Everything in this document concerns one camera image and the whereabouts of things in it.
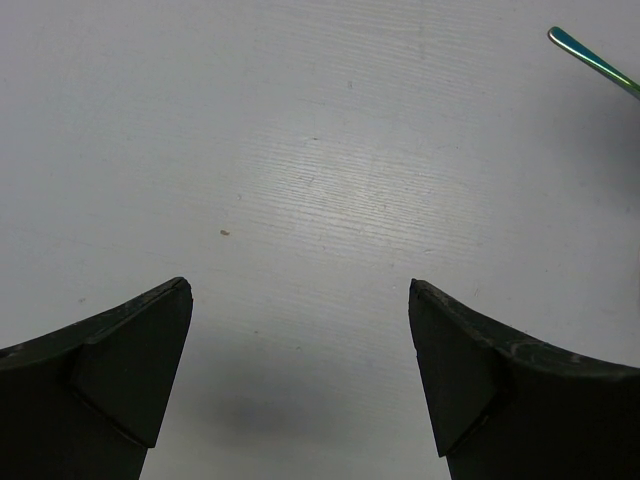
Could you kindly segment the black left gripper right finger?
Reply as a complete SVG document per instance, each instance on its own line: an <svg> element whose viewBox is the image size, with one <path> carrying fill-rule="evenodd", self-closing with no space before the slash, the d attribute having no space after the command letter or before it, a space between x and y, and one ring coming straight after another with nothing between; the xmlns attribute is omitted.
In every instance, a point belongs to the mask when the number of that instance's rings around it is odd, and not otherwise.
<svg viewBox="0 0 640 480"><path fill-rule="evenodd" d="M574 353L413 280L409 323L455 479L635 479L639 371Z"/></svg>

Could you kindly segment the rainbow fork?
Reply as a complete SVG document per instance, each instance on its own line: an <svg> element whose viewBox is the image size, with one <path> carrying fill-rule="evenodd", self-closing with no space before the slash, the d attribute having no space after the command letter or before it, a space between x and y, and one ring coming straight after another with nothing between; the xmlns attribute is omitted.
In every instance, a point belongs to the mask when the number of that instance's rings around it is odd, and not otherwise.
<svg viewBox="0 0 640 480"><path fill-rule="evenodd" d="M548 30L547 37L561 50L578 59L634 98L639 99L639 84L637 82L596 55L565 30L553 26Z"/></svg>

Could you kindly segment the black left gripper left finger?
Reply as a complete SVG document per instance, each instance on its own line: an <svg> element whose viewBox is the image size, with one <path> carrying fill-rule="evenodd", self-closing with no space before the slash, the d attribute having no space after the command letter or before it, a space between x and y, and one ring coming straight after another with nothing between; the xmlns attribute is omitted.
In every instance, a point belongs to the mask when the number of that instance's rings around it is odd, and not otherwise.
<svg viewBox="0 0 640 480"><path fill-rule="evenodd" d="M2 349L2 478L139 478L158 440L191 316L191 286L176 277Z"/></svg>

